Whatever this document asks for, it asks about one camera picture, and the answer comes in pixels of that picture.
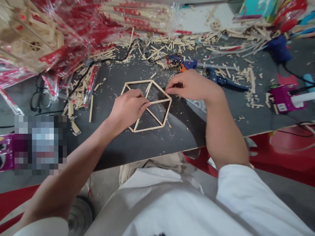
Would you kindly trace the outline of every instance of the floor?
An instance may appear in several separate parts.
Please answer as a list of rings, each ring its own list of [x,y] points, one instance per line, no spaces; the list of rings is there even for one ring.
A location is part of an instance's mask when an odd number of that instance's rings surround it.
[[[188,165],[188,172],[201,184],[204,193],[210,199],[215,199],[218,181],[215,177],[210,176],[191,165]],[[315,188],[301,184],[278,175],[265,171],[255,170],[261,179],[274,191],[274,193],[284,201],[313,231],[315,231]],[[0,178],[6,181],[0,182],[0,192],[5,192],[9,185],[14,184],[16,187],[22,187],[29,184],[37,184],[42,181],[43,176],[34,176],[22,180],[19,176],[10,176],[9,172]],[[92,202],[95,206],[95,212],[98,214],[113,192],[119,187],[118,183],[119,167],[101,170],[91,175],[91,190],[93,193]],[[88,195],[89,181],[83,187],[81,194]],[[27,204],[15,210],[14,214],[8,216],[3,223],[11,217],[22,212]],[[11,236],[14,226],[1,234],[1,236]]]

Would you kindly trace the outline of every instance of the pink device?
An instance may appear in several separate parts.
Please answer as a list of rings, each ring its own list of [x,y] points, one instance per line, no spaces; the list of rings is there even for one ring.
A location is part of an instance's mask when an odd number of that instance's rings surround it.
[[[270,90],[273,96],[274,104],[279,113],[288,113],[290,111],[302,110],[306,108],[306,101],[315,99],[315,92],[292,96],[290,91],[296,90],[297,85],[282,85]]]

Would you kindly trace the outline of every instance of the white shirt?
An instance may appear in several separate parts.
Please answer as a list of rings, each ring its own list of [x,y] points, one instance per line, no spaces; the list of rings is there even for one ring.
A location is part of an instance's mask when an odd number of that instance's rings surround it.
[[[86,232],[99,235],[315,235],[246,166],[219,172],[217,202],[191,177],[160,168],[137,169],[108,200]],[[58,217],[34,222],[14,236],[67,236]]]

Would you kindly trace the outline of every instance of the purple device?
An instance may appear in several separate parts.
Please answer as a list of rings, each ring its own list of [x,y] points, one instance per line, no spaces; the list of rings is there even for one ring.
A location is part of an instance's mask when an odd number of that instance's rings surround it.
[[[291,100],[290,91],[296,90],[297,86],[294,84],[291,85],[282,85],[277,88],[270,90],[270,93],[273,96],[274,104],[277,106],[279,113],[288,113],[290,111],[302,110],[306,108],[306,103],[303,102],[303,106],[296,107]]]
[[[14,134],[0,136],[0,172],[14,169]]]

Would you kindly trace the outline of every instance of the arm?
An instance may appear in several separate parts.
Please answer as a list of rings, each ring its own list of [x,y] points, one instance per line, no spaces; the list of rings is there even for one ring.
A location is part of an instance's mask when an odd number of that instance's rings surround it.
[[[132,89],[116,98],[110,116],[68,157],[59,175],[48,176],[26,209],[19,229],[43,218],[68,219],[71,204],[96,167],[106,146],[141,117],[149,101]]]
[[[182,83],[183,88],[174,88]],[[230,112],[222,88],[194,70],[175,75],[166,87],[168,94],[204,100],[207,106],[206,142],[218,171],[228,164],[249,165],[244,138]]]

